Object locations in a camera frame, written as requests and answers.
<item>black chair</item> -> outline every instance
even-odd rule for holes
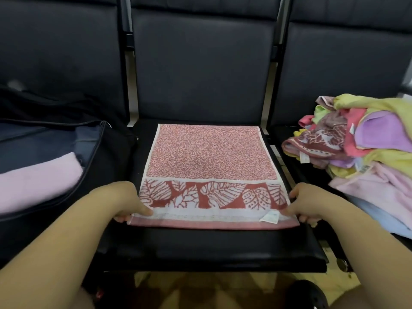
[[[278,148],[319,95],[396,97],[412,57],[411,0],[292,0],[288,21],[267,125]],[[296,182],[337,192],[325,171],[279,151]],[[330,226],[317,229],[347,265]]]
[[[127,124],[117,4],[117,0],[0,0],[0,84],[18,81],[46,95],[73,91],[94,95],[103,106],[115,108]],[[61,210],[37,212],[1,221],[0,263],[18,254],[59,214]]]
[[[137,187],[158,123],[260,125],[279,3],[131,0],[140,116],[131,180]],[[221,231],[111,223],[99,252],[107,270],[322,272],[327,261],[307,225]]]

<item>black shoe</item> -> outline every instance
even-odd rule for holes
[[[327,309],[322,290],[311,281],[295,281],[286,291],[285,309]]]

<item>forearm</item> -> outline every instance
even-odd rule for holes
[[[109,204],[89,194],[74,203],[0,271],[2,308],[67,308],[107,223]]]
[[[410,308],[412,253],[366,213],[345,202],[325,220],[335,230],[374,308]]]

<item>light blue towel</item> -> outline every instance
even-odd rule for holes
[[[412,239],[412,231],[383,209],[364,199],[345,194],[348,200],[375,219],[386,231]]]

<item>chair backrest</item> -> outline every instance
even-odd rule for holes
[[[280,0],[131,0],[140,118],[259,124]]]
[[[117,0],[0,0],[0,83],[83,92],[129,121]]]
[[[270,125],[297,125],[320,95],[396,96],[412,56],[412,0],[292,0]]]

